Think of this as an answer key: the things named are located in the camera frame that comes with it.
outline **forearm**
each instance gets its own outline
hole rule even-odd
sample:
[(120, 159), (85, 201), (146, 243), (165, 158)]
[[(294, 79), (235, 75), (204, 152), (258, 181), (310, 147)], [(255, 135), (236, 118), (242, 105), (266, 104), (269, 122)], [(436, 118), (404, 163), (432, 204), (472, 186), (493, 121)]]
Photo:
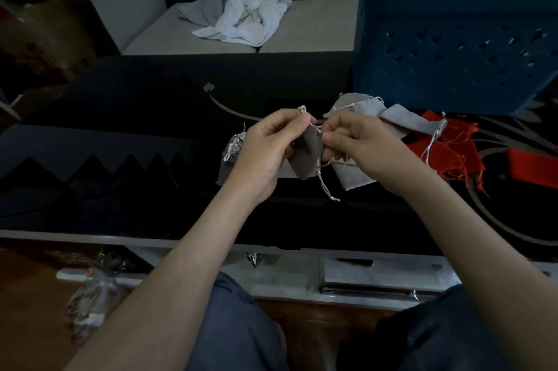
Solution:
[(184, 370), (213, 281), (252, 208), (250, 196), (225, 185), (66, 370)]
[(558, 286), (436, 175), (425, 173), (404, 197), (510, 358), (525, 369), (558, 363)]

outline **blue pants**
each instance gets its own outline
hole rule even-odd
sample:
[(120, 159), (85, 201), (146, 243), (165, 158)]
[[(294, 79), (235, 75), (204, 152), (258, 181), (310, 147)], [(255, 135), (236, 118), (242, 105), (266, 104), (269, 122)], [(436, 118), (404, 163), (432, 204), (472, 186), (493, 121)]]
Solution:
[[(375, 333), (342, 349), (337, 369), (513, 370), (462, 285), (380, 320)], [(186, 371), (288, 370), (277, 324), (219, 273)]]

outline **person's right hand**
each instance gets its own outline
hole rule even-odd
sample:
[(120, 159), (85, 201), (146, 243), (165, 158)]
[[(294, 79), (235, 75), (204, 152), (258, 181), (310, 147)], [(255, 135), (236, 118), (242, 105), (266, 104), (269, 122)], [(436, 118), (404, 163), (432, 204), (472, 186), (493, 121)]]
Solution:
[(350, 157), (369, 177), (390, 192), (404, 196), (424, 177), (436, 175), (377, 117), (343, 110), (321, 128), (324, 162)]

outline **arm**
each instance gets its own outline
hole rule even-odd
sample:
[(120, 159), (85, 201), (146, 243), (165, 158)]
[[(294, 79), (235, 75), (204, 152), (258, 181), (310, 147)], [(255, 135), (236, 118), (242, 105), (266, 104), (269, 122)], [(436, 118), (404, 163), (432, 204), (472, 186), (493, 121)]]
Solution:
[(558, 286), (499, 236), (375, 117), (342, 112), (323, 126), (329, 149), (402, 196), (463, 282), (520, 369), (558, 364)]
[(66, 367), (186, 367), (213, 282), (244, 221), (275, 188), (291, 142), (315, 119), (280, 110), (248, 130), (227, 182), (179, 245), (112, 314)]

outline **wooden floor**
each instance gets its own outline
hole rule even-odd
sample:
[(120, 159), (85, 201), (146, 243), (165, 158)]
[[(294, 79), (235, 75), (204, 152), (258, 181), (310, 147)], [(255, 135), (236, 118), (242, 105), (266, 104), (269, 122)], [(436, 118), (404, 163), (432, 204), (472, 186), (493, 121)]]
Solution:
[[(68, 262), (86, 265), (98, 248), (45, 246), (0, 239), (0, 369), (59, 371), (77, 351), (63, 311), (79, 284), (56, 280), (56, 271)], [(258, 303), (282, 326), (292, 371), (334, 370), (340, 343), (372, 331), (380, 318), (393, 313), (310, 302)]]

